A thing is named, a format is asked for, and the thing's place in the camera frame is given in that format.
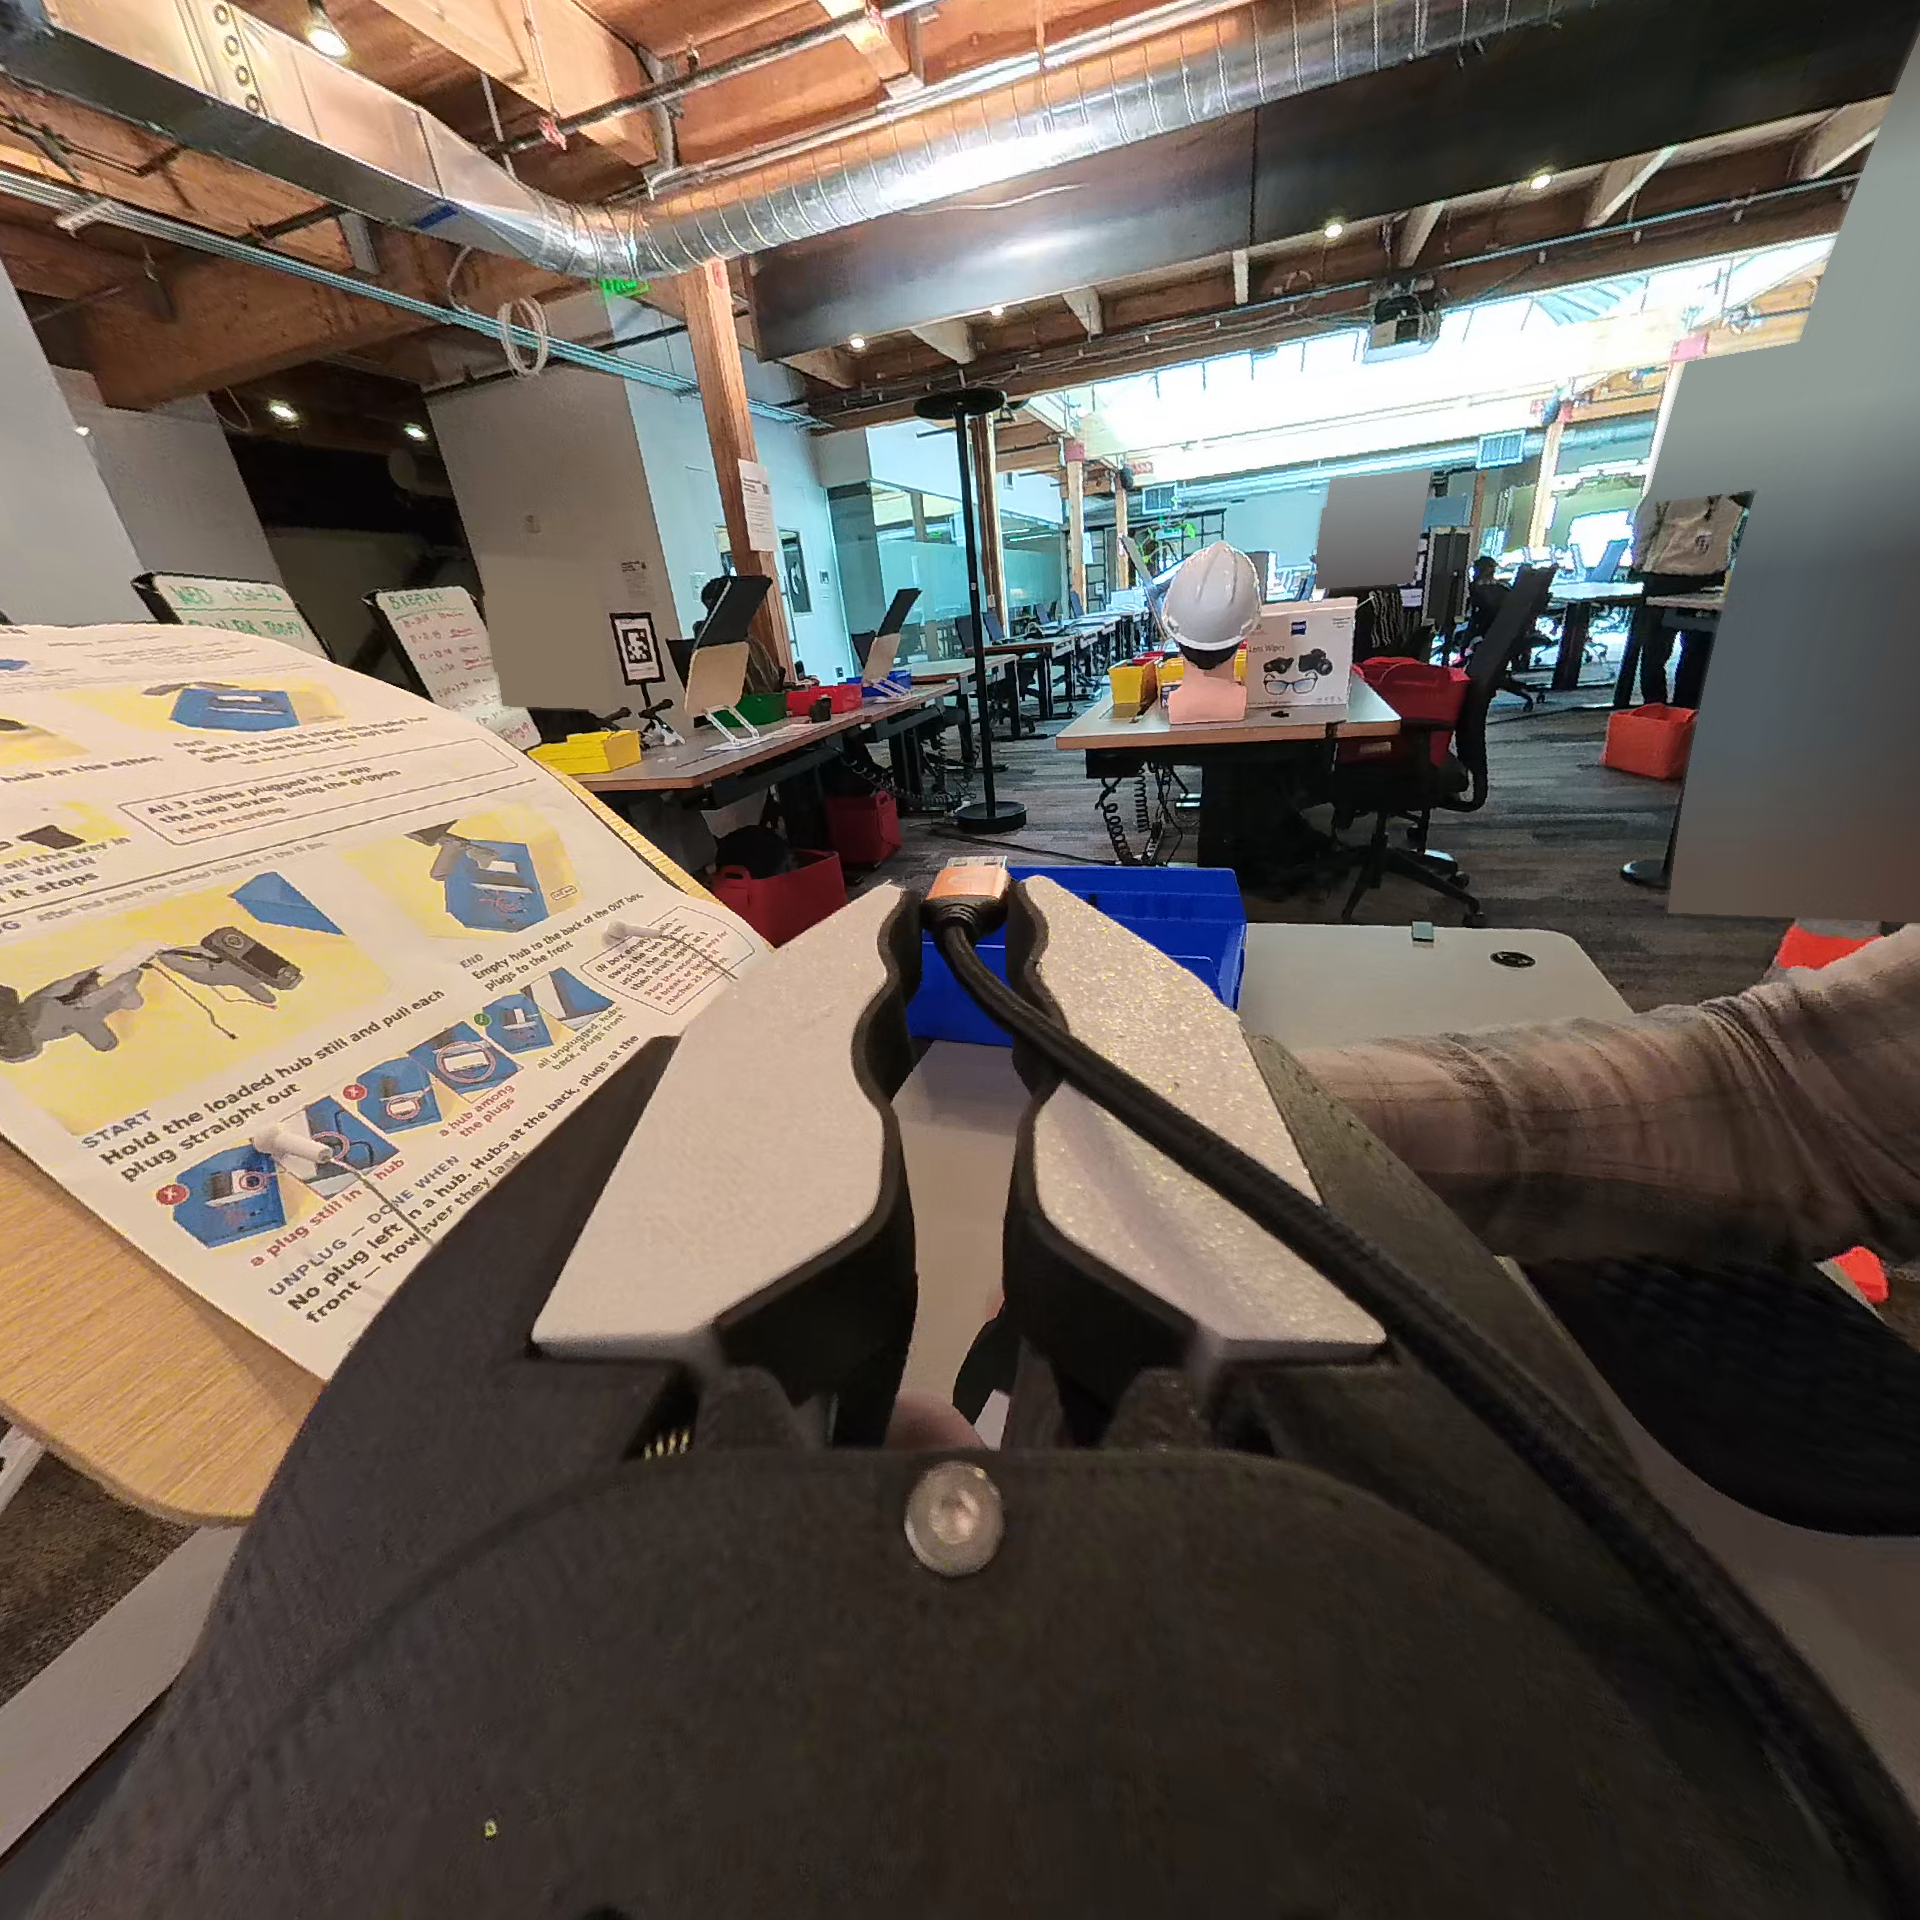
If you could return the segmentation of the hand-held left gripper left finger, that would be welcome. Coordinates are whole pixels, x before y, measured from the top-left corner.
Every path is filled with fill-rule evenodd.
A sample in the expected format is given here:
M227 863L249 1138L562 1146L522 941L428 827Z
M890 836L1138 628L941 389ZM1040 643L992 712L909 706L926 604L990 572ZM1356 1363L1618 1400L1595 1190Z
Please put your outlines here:
M546 1359L761 1370L885 1432L918 1314L897 1093L918 901L883 885L680 1036L532 1328Z

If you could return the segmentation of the orange plastic bin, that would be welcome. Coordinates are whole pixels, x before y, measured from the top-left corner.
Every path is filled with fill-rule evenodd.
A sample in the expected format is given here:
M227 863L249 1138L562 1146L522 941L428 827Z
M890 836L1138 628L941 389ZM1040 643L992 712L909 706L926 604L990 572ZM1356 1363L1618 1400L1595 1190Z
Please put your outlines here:
M1624 776L1681 783L1690 771L1696 708L1636 703L1606 715L1601 766Z

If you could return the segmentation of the wooden work table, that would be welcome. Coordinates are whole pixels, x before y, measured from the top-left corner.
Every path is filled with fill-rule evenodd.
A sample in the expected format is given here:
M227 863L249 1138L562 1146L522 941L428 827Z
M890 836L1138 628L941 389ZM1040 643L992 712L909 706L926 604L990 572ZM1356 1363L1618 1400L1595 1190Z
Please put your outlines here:
M1102 700L1052 744L1097 783L1118 863L1162 867L1189 847L1200 868L1268 896L1306 883L1330 852L1308 810L1325 797L1338 750L1402 733L1402 712L1352 677L1341 706L1259 711L1232 725L1178 726L1160 703L1118 718Z
M576 783L696 877L718 874L718 840L741 826L770 826L806 852L830 850L826 767L852 747L890 750L893 774L917 776L921 732L946 726L958 690L955 679L936 679L818 722L789 718L732 741L701 733Z

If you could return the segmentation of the wooden column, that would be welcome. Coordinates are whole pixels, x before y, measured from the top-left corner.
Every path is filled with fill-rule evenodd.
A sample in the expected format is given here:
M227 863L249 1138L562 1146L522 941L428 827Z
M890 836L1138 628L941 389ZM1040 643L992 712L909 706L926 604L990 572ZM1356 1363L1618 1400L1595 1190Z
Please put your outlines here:
M729 270L725 262L708 260L680 274L677 287L704 407L729 556L737 572L757 574L770 583L758 612L753 618L753 637L776 670L776 682L785 682L794 671L794 640L777 580L779 538L773 485L761 467L754 439L753 396L737 336Z

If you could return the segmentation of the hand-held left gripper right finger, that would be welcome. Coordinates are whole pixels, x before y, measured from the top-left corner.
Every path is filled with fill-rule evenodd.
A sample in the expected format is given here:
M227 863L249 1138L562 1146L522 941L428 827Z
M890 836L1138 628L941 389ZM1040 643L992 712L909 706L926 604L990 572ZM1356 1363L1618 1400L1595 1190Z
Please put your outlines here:
M1006 978L1107 1062L1317 1200L1241 1022L1176 957L1046 877L1022 879ZM1068 1083L1033 1083L1006 1215L1006 1302L1107 1416L1145 1371L1210 1400L1226 1374L1356 1363L1379 1322Z

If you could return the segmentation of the blue plastic bin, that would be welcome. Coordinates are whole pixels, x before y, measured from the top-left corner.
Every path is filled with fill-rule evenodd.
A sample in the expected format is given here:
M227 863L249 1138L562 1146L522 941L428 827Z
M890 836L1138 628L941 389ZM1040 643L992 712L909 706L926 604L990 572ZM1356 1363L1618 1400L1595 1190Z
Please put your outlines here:
M1012 879L1053 879L1133 933L1144 944L1196 973L1227 1008L1238 1008L1248 919L1229 868L1196 867L1032 867L1012 863ZM1008 1034L984 1015L926 935L921 981L906 1008L913 1039L1011 1046Z

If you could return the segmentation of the red office chair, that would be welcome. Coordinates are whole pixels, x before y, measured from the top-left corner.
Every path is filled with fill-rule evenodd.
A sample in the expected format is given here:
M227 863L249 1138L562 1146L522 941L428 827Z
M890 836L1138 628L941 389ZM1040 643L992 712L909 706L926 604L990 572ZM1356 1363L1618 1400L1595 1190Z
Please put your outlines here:
M1412 661L1370 663L1370 687L1396 712L1400 732L1368 759L1339 766L1352 822L1368 822L1361 863L1341 906L1353 920L1361 898L1402 875L1483 924L1481 902L1457 867L1429 850L1434 814L1480 811L1490 794L1486 715L1492 685L1464 667Z

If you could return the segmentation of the person's right forearm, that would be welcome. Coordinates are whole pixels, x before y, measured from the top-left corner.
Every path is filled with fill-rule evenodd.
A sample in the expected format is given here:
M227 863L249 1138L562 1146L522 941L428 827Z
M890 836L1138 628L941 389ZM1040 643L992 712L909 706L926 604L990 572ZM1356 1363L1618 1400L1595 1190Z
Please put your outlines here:
M1918 1258L1915 928L1693 1006L1301 1060L1501 1258Z

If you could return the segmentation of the printed instruction sheet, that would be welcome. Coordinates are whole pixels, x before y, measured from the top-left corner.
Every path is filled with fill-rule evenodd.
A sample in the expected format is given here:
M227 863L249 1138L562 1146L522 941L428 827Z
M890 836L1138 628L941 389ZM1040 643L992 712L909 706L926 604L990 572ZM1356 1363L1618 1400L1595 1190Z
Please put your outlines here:
M5 1141L310 1375L764 954L460 711L238 631L5 627Z

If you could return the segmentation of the black wrist rest pad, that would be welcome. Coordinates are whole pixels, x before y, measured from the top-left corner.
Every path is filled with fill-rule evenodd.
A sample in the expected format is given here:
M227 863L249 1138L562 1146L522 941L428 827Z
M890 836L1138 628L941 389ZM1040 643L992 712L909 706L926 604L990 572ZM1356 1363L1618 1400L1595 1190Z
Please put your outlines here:
M1771 1519L1918 1533L1918 1354L1812 1264L1533 1261L1524 1279L1635 1421Z

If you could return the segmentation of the white cardboard box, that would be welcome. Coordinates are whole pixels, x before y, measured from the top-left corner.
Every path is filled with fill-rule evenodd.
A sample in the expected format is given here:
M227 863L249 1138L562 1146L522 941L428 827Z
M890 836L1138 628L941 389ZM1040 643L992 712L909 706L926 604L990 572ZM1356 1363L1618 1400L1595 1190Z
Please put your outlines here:
M1244 645L1246 718L1330 718L1353 690L1357 598L1268 604Z

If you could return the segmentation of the red plastic bin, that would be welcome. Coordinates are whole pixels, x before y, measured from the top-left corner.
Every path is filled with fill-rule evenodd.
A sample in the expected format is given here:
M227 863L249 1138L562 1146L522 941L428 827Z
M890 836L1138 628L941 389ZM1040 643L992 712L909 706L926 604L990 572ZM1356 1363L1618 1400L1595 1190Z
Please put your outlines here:
M725 867L712 877L712 894L768 947L786 947L827 920L849 902L843 861L834 850L794 847L782 874L754 877Z

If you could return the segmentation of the white hard hat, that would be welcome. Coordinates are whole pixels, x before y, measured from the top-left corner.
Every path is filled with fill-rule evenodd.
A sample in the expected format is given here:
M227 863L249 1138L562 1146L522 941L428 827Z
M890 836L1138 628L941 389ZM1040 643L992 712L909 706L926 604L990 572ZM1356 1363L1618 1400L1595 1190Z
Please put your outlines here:
M1256 635L1262 612L1257 566L1224 540L1176 566L1160 600L1165 637L1197 663L1229 661Z

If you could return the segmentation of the white easel board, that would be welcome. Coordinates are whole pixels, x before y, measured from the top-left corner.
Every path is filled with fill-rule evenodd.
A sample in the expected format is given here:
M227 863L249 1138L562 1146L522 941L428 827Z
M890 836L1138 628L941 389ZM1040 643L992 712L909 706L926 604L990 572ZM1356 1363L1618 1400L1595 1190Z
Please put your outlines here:
M280 640L309 656L334 661L294 597L277 583L145 572L132 578L132 592L158 622Z
M373 592L369 604L417 671L425 700L497 733L512 725L492 640L467 587L392 587Z

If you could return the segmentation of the instruction sheet on stand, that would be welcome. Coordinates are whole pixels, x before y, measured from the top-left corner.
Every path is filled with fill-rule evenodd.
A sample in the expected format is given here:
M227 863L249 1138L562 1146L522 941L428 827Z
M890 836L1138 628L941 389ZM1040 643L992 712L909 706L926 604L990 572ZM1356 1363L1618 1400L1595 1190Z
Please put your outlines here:
M124 814L5 870L5 1416L233 1523L400 1287L765 941L552 782Z

